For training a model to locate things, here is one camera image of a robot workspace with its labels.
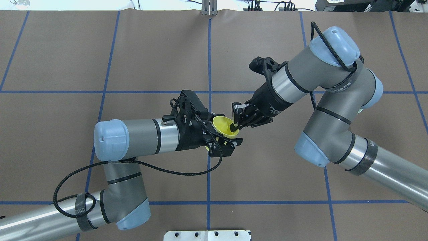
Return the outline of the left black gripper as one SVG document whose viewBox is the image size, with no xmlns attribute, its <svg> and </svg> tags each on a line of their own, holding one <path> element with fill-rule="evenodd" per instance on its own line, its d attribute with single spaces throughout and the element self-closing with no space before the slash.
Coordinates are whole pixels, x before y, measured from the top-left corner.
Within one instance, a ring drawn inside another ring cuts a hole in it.
<svg viewBox="0 0 428 241">
<path fill-rule="evenodd" d="M 176 117 L 176 125 L 179 131 L 179 143 L 176 151 L 196 149 L 208 144 L 209 157 L 230 157 L 237 146 L 243 142 L 243 138 L 219 138 L 206 131 L 211 126 L 213 114 L 209 111 L 197 111 L 197 114 L 189 117 L 180 114 Z"/>
</svg>

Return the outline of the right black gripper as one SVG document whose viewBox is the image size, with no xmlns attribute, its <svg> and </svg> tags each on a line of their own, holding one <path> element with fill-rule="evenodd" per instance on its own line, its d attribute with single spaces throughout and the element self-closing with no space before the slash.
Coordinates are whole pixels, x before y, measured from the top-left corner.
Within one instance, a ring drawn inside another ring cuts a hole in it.
<svg viewBox="0 0 428 241">
<path fill-rule="evenodd" d="M 272 89 L 272 84 L 264 83 L 258 88 L 252 98 L 245 104 L 233 102 L 233 123 L 230 125 L 232 132 L 242 128 L 255 128 L 273 121 L 273 117 L 290 107 L 292 103 L 284 101 Z"/>
</svg>

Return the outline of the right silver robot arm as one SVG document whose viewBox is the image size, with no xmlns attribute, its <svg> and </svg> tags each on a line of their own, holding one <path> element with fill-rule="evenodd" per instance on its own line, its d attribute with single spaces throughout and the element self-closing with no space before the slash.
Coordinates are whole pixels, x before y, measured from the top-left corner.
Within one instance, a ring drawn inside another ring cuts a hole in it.
<svg viewBox="0 0 428 241">
<path fill-rule="evenodd" d="M 313 106 L 295 152 L 316 166 L 334 163 L 376 181 L 427 211 L 427 170 L 350 131 L 359 111 L 381 98 L 382 82 L 364 66 L 358 46 L 344 30 L 332 26 L 321 32 L 312 22 L 311 34 L 309 45 L 290 61 L 278 64 L 257 57 L 249 64 L 266 82 L 244 104 L 232 104 L 231 131 L 268 124 L 321 87 L 325 93 Z"/>
</svg>

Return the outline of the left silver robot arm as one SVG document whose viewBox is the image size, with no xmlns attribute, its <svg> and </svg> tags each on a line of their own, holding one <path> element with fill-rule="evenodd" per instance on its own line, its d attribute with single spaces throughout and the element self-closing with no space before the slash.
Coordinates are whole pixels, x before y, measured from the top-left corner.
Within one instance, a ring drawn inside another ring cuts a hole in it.
<svg viewBox="0 0 428 241">
<path fill-rule="evenodd" d="M 223 114 L 172 111 L 161 119 L 112 119 L 94 129 L 94 148 L 99 162 L 68 174 L 56 187 L 52 204 L 1 220 L 2 241 L 53 241 L 115 223 L 123 231 L 136 228 L 151 216 L 140 166 L 169 174 L 198 176 L 206 171 L 183 173 L 159 168 L 138 157 L 206 147 L 210 157 L 229 157 L 243 142 L 233 122 Z M 107 187 L 58 199 L 60 187 L 72 175 L 103 166 Z"/>
</svg>

